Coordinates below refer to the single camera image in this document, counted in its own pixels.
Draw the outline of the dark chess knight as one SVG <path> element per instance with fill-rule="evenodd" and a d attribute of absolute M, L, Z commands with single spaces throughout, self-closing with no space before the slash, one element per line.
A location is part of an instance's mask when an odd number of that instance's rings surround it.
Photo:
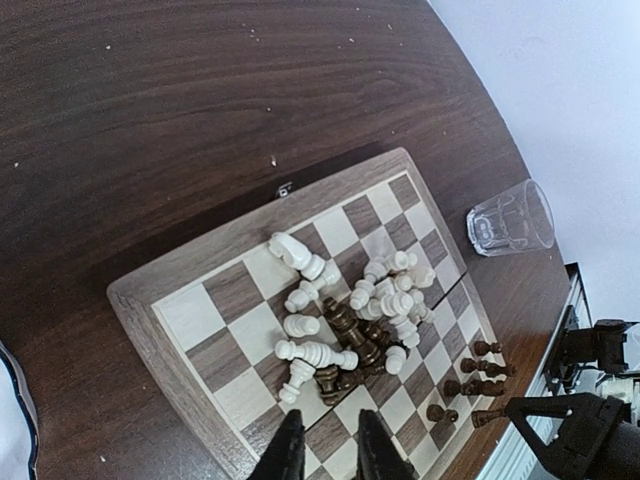
<path fill-rule="evenodd" d="M 499 397 L 506 393 L 504 381 L 477 380 L 475 382 L 477 395 L 486 397 Z"/>

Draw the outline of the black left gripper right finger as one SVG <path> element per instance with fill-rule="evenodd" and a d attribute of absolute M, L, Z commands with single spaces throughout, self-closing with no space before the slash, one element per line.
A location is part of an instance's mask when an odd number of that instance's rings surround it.
<path fill-rule="evenodd" d="M 362 409 L 359 413 L 357 445 L 357 479 L 414 478 L 415 469 L 401 458 L 373 410 Z"/>

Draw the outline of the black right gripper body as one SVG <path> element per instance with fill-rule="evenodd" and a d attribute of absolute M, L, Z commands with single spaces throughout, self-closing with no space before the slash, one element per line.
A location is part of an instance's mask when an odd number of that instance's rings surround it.
<path fill-rule="evenodd" d="M 638 479 L 639 427 L 623 420 L 623 403 L 592 394 L 569 397 L 564 420 L 565 479 Z"/>

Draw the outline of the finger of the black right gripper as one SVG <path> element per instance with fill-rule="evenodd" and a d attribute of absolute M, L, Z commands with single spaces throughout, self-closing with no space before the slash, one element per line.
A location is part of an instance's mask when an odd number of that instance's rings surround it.
<path fill-rule="evenodd" d="M 565 479 L 564 420 L 570 414 L 569 397 L 574 395 L 513 398 L 505 407 L 538 463 L 558 479 Z"/>

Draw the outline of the dark pawn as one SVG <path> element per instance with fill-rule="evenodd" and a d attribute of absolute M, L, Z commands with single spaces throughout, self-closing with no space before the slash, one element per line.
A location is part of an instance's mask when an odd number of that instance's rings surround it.
<path fill-rule="evenodd" d="M 489 375 L 491 362 L 486 360 L 474 360 L 473 358 L 464 358 L 460 362 L 460 370 L 463 373 L 473 373 L 475 371 L 484 372 L 486 376 Z"/>
<path fill-rule="evenodd" d="M 431 404 L 426 409 L 426 418 L 434 423 L 455 423 L 459 419 L 459 413 L 456 410 L 444 409 L 439 404 Z"/>
<path fill-rule="evenodd" d="M 447 380 L 443 386 L 443 392 L 446 397 L 455 397 L 457 395 L 473 396 L 476 395 L 476 381 L 474 379 L 464 383 L 459 381 Z"/>
<path fill-rule="evenodd" d="M 473 351 L 479 357 L 484 357 L 488 354 L 500 354 L 502 345 L 499 342 L 476 341 L 473 344 Z"/>

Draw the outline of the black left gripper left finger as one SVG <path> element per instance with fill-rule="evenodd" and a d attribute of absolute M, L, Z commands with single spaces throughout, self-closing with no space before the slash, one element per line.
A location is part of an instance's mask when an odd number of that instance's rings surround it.
<path fill-rule="evenodd" d="M 254 468 L 255 479 L 298 480 L 305 476 L 305 429 L 298 409 L 287 413 Z"/>

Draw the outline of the dark tall king piece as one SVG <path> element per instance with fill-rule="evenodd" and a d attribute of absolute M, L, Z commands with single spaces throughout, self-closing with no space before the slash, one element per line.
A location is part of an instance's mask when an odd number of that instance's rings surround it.
<path fill-rule="evenodd" d="M 494 420 L 506 418 L 507 414 L 504 408 L 497 408 L 491 410 L 474 410 L 471 413 L 472 425 L 475 429 L 480 429 L 487 426 Z"/>

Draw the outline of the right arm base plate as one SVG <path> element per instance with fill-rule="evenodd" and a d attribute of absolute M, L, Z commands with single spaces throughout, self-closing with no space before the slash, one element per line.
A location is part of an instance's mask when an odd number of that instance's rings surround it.
<path fill-rule="evenodd" d="M 551 346 L 542 373 L 556 396 L 575 390 L 582 371 L 595 370 L 606 378 L 623 377 L 632 370 L 625 358 L 628 330 L 638 322 L 601 319 L 590 328 L 561 330 Z"/>

